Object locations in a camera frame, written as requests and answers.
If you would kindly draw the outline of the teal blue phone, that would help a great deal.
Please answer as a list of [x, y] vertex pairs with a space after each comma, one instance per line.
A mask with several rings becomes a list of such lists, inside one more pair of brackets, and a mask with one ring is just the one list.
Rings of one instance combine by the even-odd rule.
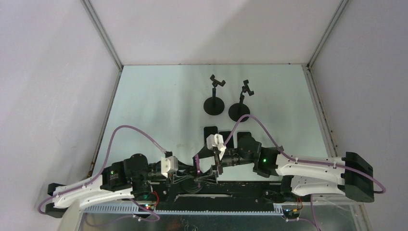
[[204, 141], [206, 145], [206, 138], [211, 134], [218, 134], [218, 127], [217, 126], [208, 126], [204, 127]]

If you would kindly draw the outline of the black phone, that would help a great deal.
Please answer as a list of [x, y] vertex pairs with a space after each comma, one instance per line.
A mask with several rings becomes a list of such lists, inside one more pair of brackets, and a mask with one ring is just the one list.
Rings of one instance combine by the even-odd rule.
[[241, 131], [237, 133], [237, 141], [238, 143], [249, 143], [254, 141], [254, 138], [251, 132]]
[[233, 133], [230, 130], [219, 131], [218, 133], [223, 137], [223, 140], [224, 140], [225, 144], [228, 144], [228, 145], [233, 145], [234, 144]]

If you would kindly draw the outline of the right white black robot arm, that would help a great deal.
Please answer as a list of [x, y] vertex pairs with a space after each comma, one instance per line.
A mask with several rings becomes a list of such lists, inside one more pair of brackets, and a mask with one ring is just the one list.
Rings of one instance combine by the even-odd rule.
[[283, 149], [262, 147], [251, 134], [238, 139], [237, 148], [228, 148], [223, 136], [211, 134], [204, 147], [193, 157], [198, 176], [200, 159], [213, 157], [209, 171], [217, 179], [224, 167], [253, 164], [253, 172], [264, 177], [281, 177], [280, 196], [292, 201], [297, 196], [340, 194], [356, 202], [374, 202], [373, 168], [359, 154], [347, 152], [344, 157], [307, 158], [286, 157]]

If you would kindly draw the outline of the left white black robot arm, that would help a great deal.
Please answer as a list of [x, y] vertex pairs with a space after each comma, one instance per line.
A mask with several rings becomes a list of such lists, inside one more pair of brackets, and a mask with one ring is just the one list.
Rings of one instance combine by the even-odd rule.
[[153, 183], [179, 183], [192, 178], [194, 167], [179, 161], [171, 152], [156, 163], [149, 163], [143, 154], [134, 154], [123, 161], [112, 163], [98, 175], [71, 185], [51, 183], [48, 185], [49, 200], [42, 203], [43, 214], [61, 218], [74, 203], [79, 209], [116, 200], [147, 202], [146, 208], [159, 202]]

